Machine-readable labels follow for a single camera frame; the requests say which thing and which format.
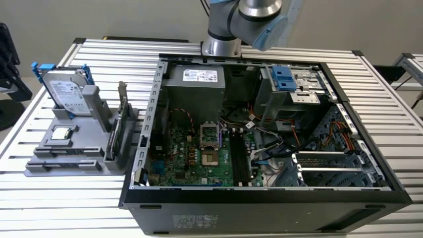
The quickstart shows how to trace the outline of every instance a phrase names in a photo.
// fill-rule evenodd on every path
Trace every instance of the wire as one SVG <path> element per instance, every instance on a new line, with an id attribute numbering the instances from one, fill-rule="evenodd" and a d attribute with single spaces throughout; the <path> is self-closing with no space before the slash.
<path id="1" fill-rule="evenodd" d="M 295 147 L 291 151 L 281 153 L 281 154 L 273 154 L 270 157 L 267 157 L 266 159 L 262 159 L 259 161 L 270 160 L 271 158 L 286 158 L 286 157 L 291 156 L 297 151 L 301 151 L 302 149 L 305 149 L 307 147 L 307 145 L 314 141 L 318 144 L 318 148 L 321 148 L 322 147 L 321 138 L 319 137 L 310 137 L 309 140 L 301 146 Z"/>
<path id="2" fill-rule="evenodd" d="M 407 83 L 407 81 L 409 81 L 411 78 L 413 78 L 413 77 L 407 78 L 407 79 L 405 80 L 405 82 L 402 82 L 402 84 L 398 85 L 398 87 L 397 87 L 394 90 L 399 89 L 399 87 L 403 86 L 403 84 Z"/>
<path id="3" fill-rule="evenodd" d="M 203 9 L 205 9 L 207 16 L 210 16 L 210 12 L 209 12 L 209 9 L 206 7 L 206 6 L 209 6 L 207 3 L 205 3 L 203 0 L 201 0 L 201 3 L 202 3 L 202 6 L 203 6 Z"/>
<path id="4" fill-rule="evenodd" d="M 273 178 L 277 174 L 281 173 L 282 169 L 283 169 L 283 167 L 282 167 L 282 168 L 269 177 L 269 179 L 266 180 L 266 186 L 267 186 L 267 187 L 270 187 L 270 180 L 271 180 L 271 178 Z"/>
<path id="5" fill-rule="evenodd" d="M 185 112 L 185 113 L 187 114 L 189 119 L 190 119 L 190 123 L 191 123 L 191 131 L 193 131 L 193 133 L 195 133 L 195 131 L 194 131 L 194 120 L 193 120 L 191 114 L 190 114 L 185 109 L 182 109 L 182 108 L 174 108 L 174 109 L 171 110 L 171 113 L 173 113 L 174 111 Z"/>
<path id="6" fill-rule="evenodd" d="M 243 125 L 243 123 L 229 122 L 226 119 L 223 119 L 223 117 L 221 117 L 221 120 L 223 120 L 223 121 L 225 121 L 225 123 L 227 123 L 227 124 L 233 124 L 233 125 Z"/>
<path id="7" fill-rule="evenodd" d="M 418 103 L 419 103 L 419 99 L 417 99 L 417 101 L 415 101 L 415 103 L 413 104 L 413 106 L 411 106 L 411 109 L 414 109 L 415 107 L 417 107 L 417 105 L 418 105 Z"/>
<path id="8" fill-rule="evenodd" d="M 330 134 L 329 134 L 329 137 L 327 137 L 326 141 L 323 142 L 323 146 L 327 146 L 329 143 L 333 140 L 333 135 L 334 135 L 333 125 L 337 125 L 339 129 L 347 128 L 347 125 L 342 121 L 333 121 L 331 124 L 330 124 Z M 355 150 L 354 143 L 353 143 L 347 133 L 346 132 L 341 132 L 341 135 L 342 135 L 342 137 L 343 137 L 343 139 L 346 141 L 349 150 Z"/>

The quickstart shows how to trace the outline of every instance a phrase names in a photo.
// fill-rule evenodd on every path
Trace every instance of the blue latch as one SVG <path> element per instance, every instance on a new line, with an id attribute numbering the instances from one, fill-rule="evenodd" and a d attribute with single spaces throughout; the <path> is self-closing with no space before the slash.
<path id="1" fill-rule="evenodd" d="M 273 67 L 273 78 L 279 91 L 295 91 L 297 82 L 291 74 L 291 70 L 285 66 Z"/>
<path id="2" fill-rule="evenodd" d="M 90 67 L 87 66 L 87 64 L 84 64 L 84 65 L 82 66 L 82 69 L 83 69 L 84 72 L 86 72 L 87 83 L 88 83 L 90 85 L 94 85 L 92 74 L 91 74 L 91 70 L 90 70 Z"/>
<path id="3" fill-rule="evenodd" d="M 54 63 L 44 63 L 40 65 L 39 70 L 54 70 L 56 65 Z"/>

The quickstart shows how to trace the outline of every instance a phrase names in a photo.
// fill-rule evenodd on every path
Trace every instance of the slotted aluminum surface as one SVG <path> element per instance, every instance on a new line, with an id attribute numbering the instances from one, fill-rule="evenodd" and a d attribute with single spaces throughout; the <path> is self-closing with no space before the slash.
<path id="1" fill-rule="evenodd" d="M 74 44 L 62 65 L 91 66 L 100 96 L 119 104 L 118 82 L 129 83 L 129 97 L 143 121 L 158 54 L 198 55 L 199 44 L 87 40 Z M 347 238 L 423 237 L 423 130 L 413 112 L 350 51 L 245 47 L 247 58 L 327 62 L 353 101 L 354 109 L 403 183 L 414 205 L 366 225 Z M 22 172 L 43 138 L 54 102 L 42 90 L 0 145 L 0 237 L 142 237 L 127 210 L 118 209 L 123 176 L 27 178 Z M 254 235 L 286 237 L 287 235 Z"/>

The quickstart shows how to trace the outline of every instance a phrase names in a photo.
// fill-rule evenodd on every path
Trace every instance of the power supply label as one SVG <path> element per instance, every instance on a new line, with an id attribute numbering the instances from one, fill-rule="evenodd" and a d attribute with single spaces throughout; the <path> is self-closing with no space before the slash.
<path id="1" fill-rule="evenodd" d="M 218 83 L 218 71 L 186 69 L 183 81 Z"/>
<path id="2" fill-rule="evenodd" d="M 82 96 L 79 85 L 71 81 L 51 81 L 55 94 L 64 109 L 75 115 L 90 114 L 87 102 Z"/>
<path id="3" fill-rule="evenodd" d="M 174 215 L 177 228 L 217 228 L 219 215 Z"/>

